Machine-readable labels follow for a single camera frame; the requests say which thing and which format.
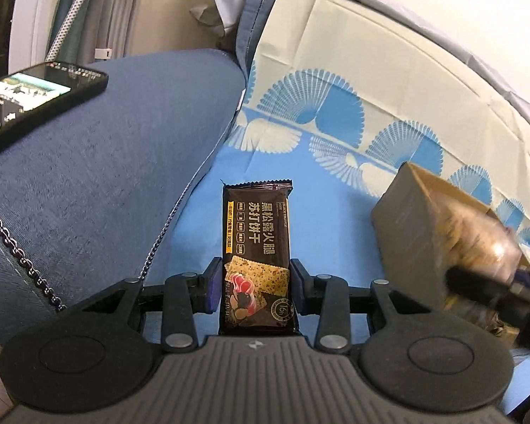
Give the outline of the dark brown cracker packet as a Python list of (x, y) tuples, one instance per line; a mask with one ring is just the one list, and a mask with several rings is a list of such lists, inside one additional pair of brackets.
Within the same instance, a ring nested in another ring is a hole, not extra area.
[(222, 335), (298, 331), (289, 270), (292, 189), (288, 179), (223, 186)]

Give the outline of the blue white patterned sofa cover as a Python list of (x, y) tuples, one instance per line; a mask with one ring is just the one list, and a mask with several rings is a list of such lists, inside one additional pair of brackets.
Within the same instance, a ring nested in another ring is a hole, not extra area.
[(247, 89), (189, 196), (187, 238), (202, 232), (218, 190), (213, 258), (222, 258), (223, 186), (288, 179), (290, 260), (311, 276), (370, 288), (373, 308), (351, 315), (352, 350), (337, 355), (315, 350), (319, 317), (295, 304), (293, 335), (222, 335), (221, 294), (215, 313), (194, 315), (196, 350), (160, 344), (140, 420), (512, 422), (530, 396), (530, 316), (502, 318), (518, 330), (508, 347), (399, 291), (386, 279), (371, 212), (400, 166), (414, 163), (489, 206), (530, 262), (523, 105), (426, 36), (351, 0), (247, 0), (239, 31)]

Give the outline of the black smartphone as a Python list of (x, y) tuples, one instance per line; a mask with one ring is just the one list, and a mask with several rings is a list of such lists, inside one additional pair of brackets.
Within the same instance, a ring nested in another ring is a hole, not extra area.
[(103, 93), (109, 76), (46, 61), (0, 78), (0, 153), (34, 128)]

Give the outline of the brown cardboard box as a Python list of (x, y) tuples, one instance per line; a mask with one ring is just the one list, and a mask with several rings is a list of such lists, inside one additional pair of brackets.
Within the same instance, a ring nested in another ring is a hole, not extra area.
[[(433, 237), (436, 200), (440, 196), (470, 205), (500, 221), (489, 206), (458, 187), (414, 163), (403, 164), (371, 212), (386, 279), (416, 301), (449, 311), (494, 334), (506, 346), (515, 347), (516, 327), (502, 320), (497, 312), (452, 293), (441, 282)], [(529, 267), (530, 262), (522, 254), (518, 269)]]

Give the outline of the grey curtain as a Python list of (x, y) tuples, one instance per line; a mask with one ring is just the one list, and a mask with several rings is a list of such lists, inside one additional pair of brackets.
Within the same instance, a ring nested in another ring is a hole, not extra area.
[(89, 0), (79, 58), (92, 63), (129, 55), (139, 4), (140, 0)]

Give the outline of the clear peanut brittle packet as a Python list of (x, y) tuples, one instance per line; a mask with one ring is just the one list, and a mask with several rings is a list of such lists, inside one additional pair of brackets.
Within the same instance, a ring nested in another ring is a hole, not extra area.
[(434, 219), (442, 283), (453, 267), (502, 284), (513, 281), (522, 252), (499, 220), (448, 196), (436, 200)]

